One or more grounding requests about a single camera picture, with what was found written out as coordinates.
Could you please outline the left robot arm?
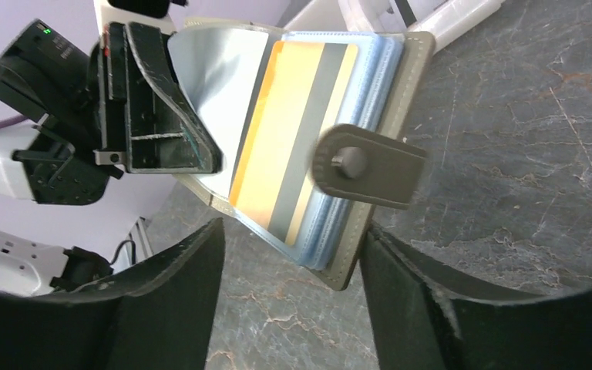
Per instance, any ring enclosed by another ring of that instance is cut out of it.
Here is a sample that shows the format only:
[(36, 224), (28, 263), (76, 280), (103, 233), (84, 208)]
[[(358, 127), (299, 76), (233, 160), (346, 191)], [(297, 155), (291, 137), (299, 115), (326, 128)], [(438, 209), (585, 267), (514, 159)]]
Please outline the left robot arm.
[(198, 167), (150, 72), (167, 36), (108, 25), (84, 52), (31, 21), (0, 53), (0, 291), (71, 290), (151, 255), (138, 232), (176, 177)]

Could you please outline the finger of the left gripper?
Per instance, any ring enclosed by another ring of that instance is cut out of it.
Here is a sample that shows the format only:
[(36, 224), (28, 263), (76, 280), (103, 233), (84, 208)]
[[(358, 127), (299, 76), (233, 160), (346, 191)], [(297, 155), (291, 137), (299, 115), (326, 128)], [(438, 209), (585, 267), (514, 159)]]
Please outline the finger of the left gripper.
[(130, 22), (126, 38), (126, 167), (131, 173), (216, 173), (221, 151), (182, 93), (168, 35)]

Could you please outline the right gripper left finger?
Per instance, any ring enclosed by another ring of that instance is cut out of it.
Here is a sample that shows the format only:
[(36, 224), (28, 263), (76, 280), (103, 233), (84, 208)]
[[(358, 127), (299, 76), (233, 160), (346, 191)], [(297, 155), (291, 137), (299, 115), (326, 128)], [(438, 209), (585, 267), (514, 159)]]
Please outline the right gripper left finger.
[(215, 218), (72, 292), (0, 293), (0, 369), (202, 369), (225, 257)]

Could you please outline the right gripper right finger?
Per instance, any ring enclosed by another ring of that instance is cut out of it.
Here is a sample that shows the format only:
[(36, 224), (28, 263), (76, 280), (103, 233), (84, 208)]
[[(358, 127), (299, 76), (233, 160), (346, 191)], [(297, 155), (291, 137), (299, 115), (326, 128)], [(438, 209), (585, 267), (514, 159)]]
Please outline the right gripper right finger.
[(380, 227), (366, 232), (359, 262), (382, 369), (592, 369), (592, 288), (505, 288)]

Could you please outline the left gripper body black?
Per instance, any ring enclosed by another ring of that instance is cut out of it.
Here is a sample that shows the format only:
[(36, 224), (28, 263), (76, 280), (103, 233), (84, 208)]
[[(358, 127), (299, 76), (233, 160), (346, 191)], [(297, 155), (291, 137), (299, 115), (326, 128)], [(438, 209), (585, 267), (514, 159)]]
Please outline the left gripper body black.
[(0, 55), (0, 101), (32, 122), (5, 145), (4, 180), (15, 198), (85, 206), (123, 171), (99, 165), (95, 64), (46, 22), (32, 20)]

